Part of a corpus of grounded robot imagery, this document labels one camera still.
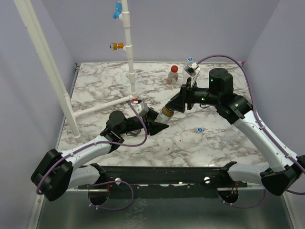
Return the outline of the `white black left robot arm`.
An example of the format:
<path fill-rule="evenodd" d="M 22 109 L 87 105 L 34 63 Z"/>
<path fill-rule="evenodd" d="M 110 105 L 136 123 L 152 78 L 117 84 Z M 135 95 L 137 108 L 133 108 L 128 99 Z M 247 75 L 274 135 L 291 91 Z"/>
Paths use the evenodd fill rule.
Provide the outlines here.
<path fill-rule="evenodd" d="M 113 111 L 106 122 L 106 128 L 93 140 L 74 149 L 58 152 L 49 150 L 34 170 L 31 181 L 37 187 L 36 193 L 54 201 L 66 190 L 78 186 L 92 185 L 102 188 L 106 177 L 97 165 L 87 165 L 93 159 L 107 155 L 124 143 L 123 134 L 143 129 L 145 138 L 168 128 L 167 124 L 156 122 L 157 113 L 149 110 L 144 117 L 136 115 L 126 118 L 121 111 Z"/>

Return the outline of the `clear bottle red label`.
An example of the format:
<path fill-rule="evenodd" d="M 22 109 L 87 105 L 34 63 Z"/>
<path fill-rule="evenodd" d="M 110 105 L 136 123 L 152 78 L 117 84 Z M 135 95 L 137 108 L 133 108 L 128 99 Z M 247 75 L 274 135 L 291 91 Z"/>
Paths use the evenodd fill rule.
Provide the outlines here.
<path fill-rule="evenodd" d="M 167 76 L 167 83 L 168 84 L 176 84 L 177 80 L 178 80 L 178 72 L 173 73 L 170 70 L 169 73 L 168 73 L 168 76 Z"/>

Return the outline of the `clear bottle green white label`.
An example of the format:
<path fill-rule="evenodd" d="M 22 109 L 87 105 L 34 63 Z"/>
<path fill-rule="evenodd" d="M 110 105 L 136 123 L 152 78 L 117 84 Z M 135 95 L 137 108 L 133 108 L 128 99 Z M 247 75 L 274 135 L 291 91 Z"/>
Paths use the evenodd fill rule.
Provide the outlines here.
<path fill-rule="evenodd" d="M 162 124 L 168 124 L 170 119 L 173 117 L 174 111 L 167 109 L 165 106 L 161 109 L 156 117 L 156 121 Z"/>

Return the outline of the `red bottle cap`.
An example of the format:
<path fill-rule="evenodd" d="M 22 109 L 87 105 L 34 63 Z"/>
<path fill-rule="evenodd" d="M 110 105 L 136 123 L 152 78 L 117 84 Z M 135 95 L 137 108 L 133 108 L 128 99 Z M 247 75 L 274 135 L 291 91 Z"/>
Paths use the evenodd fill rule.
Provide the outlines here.
<path fill-rule="evenodd" d="M 173 73 L 178 72 L 178 66 L 173 65 L 173 66 L 171 67 L 171 72 L 173 72 Z"/>

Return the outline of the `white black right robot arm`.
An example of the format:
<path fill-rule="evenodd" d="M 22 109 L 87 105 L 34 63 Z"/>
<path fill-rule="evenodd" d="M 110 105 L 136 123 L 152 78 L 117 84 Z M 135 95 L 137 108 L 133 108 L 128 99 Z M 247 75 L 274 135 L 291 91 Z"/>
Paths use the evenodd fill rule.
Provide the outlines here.
<path fill-rule="evenodd" d="M 209 87 L 197 87 L 198 73 L 191 76 L 167 104 L 169 111 L 185 112 L 194 104 L 212 105 L 229 124 L 239 129 L 260 151 L 268 162 L 265 166 L 250 166 L 232 162 L 219 175 L 220 183 L 230 187 L 243 181 L 259 184 L 273 195 L 280 196 L 305 171 L 305 157 L 298 156 L 263 124 L 253 105 L 243 96 L 234 93 L 233 76 L 224 68 L 209 71 Z"/>

